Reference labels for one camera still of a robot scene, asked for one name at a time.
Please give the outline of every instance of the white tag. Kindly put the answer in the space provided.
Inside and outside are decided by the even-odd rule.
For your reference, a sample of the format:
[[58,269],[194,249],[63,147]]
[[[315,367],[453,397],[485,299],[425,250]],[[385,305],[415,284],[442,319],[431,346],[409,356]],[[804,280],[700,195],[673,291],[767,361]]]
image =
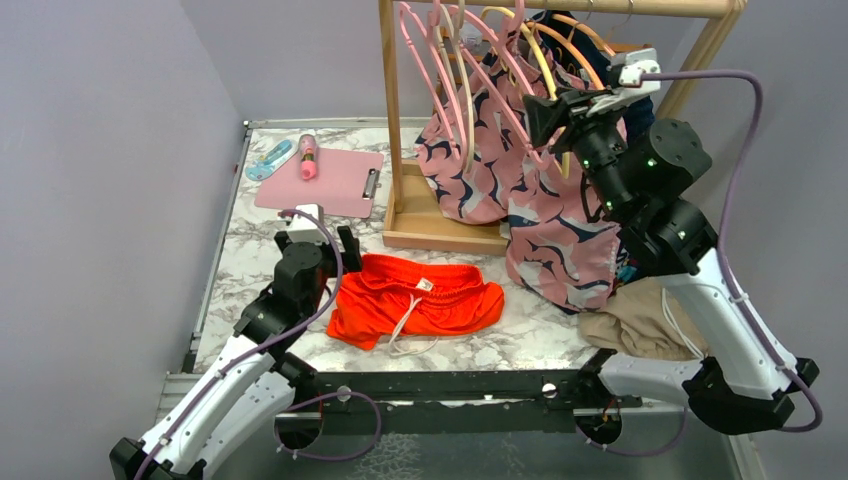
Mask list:
[[419,290],[424,290],[425,292],[429,292],[433,289],[433,282],[427,280],[424,277],[421,277],[421,280],[418,281],[418,285],[416,285],[415,288]]

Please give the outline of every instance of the beige garment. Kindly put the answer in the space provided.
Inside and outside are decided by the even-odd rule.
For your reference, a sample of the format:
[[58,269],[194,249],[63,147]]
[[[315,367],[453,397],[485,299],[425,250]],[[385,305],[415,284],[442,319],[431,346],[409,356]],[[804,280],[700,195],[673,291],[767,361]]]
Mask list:
[[[707,355],[707,342],[689,315],[671,292],[666,292],[666,300],[680,330]],[[600,311],[581,313],[577,318],[580,333],[597,347],[613,348],[634,357],[695,358],[663,315],[662,285],[654,278],[643,278],[618,288]]]

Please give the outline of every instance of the gray wall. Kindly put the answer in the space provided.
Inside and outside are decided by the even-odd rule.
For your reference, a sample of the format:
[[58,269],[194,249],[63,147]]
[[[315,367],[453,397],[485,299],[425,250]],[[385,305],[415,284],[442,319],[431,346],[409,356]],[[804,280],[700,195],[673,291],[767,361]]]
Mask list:
[[186,350],[240,117],[167,0],[0,2],[0,85],[0,478],[109,478]]
[[[181,3],[245,118],[386,116],[377,0]],[[426,4],[412,7],[419,15],[430,8]],[[469,10],[479,14],[481,9]],[[585,18],[582,13],[576,15]],[[493,15],[489,21],[499,24],[499,18]],[[625,18],[595,14],[590,24],[604,35]],[[691,19],[634,16],[616,29],[613,40],[652,43],[671,68],[682,62],[682,58],[672,62],[672,56],[692,23]],[[429,65],[411,19],[408,25]],[[401,115],[429,115],[430,94],[400,30],[395,30]]]
[[[783,342],[822,368],[815,392],[825,408],[824,427],[801,436],[757,436],[775,480],[843,478],[848,469],[842,452],[848,434],[848,259],[842,253],[848,97],[839,88],[848,71],[839,47],[846,17],[848,4],[837,0],[751,2],[714,62],[754,71],[766,89],[761,132],[734,202],[732,265]],[[690,197],[716,221],[752,103],[744,82],[707,81],[681,115],[714,155],[713,170]],[[792,423],[801,424],[809,410],[801,396],[796,404],[800,413]]]

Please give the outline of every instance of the pink clipboard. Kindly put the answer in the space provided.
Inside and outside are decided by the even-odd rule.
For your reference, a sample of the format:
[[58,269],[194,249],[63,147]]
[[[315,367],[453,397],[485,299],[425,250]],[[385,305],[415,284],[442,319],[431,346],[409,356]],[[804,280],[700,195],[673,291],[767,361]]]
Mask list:
[[319,148],[316,162],[318,176],[303,180],[300,157],[292,157],[262,182],[254,205],[283,210],[317,203],[325,215],[368,218],[383,154]]

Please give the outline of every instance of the red shorts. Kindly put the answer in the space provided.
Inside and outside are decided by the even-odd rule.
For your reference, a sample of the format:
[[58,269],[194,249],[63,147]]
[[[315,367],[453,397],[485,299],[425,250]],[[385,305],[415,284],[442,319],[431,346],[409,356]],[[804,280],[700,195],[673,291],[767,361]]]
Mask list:
[[408,316],[402,335],[465,335],[497,322],[503,289],[472,265],[424,265],[387,255],[362,257],[344,276],[327,335],[371,350]]

